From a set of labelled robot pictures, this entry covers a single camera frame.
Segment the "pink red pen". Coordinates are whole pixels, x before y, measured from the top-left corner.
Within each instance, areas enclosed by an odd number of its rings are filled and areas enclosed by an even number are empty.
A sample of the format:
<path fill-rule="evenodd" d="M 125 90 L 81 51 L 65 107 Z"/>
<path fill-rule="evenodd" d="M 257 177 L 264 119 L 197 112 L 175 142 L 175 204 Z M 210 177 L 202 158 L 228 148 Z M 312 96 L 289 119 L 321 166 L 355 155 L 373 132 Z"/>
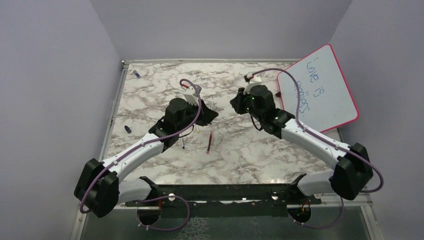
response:
<path fill-rule="evenodd" d="M 214 131 L 211 130 L 210 133 L 209 133 L 208 145 L 207 145 L 207 150 L 206 150 L 207 154 L 210 153 L 210 149 L 211 149 L 211 145 L 212 145 L 212 141 L 213 141 L 213 134 L 214 134 Z"/>

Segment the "thin white blue pen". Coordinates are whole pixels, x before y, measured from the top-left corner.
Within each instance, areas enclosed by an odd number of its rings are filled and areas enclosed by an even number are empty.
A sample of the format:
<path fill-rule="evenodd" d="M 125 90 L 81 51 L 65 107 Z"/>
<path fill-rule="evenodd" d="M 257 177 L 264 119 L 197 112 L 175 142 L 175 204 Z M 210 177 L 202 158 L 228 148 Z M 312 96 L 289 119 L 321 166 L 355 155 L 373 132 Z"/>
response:
<path fill-rule="evenodd" d="M 185 149 L 185 143 L 184 143 L 183 138 L 180 137 L 179 140 L 180 140 L 180 143 L 181 143 L 181 148 Z"/>

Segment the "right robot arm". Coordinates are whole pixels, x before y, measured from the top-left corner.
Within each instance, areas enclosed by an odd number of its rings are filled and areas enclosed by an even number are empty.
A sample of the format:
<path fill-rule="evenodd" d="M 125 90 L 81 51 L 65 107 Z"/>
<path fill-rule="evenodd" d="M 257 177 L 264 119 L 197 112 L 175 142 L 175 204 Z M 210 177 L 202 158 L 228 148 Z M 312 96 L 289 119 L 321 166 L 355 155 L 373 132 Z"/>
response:
<path fill-rule="evenodd" d="M 300 204 L 308 196 L 330 193 L 352 201 L 373 177 L 363 145 L 348 145 L 304 125 L 293 114 L 276 107 L 273 94 L 265 85 L 256 85 L 249 93 L 239 88 L 230 104 L 237 114 L 250 114 L 261 130 L 302 147 L 330 168 L 297 179 L 288 190 L 292 202 Z"/>

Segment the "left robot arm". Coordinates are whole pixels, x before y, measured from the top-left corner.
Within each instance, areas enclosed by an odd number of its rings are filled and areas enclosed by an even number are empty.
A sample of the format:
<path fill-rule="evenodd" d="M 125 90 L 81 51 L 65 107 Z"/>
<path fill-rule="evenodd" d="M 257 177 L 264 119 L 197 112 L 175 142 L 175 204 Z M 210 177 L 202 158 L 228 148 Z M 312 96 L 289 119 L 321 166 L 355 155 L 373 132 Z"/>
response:
<path fill-rule="evenodd" d="M 113 157 L 103 161 L 92 158 L 84 165 L 74 190 L 81 202 L 79 211 L 92 212 L 99 218 L 106 216 L 122 197 L 128 196 L 129 191 L 120 183 L 129 173 L 169 149 L 193 125 L 207 126 L 218 115 L 203 100 L 190 104 L 182 98 L 172 99 L 164 116 L 137 143 Z"/>

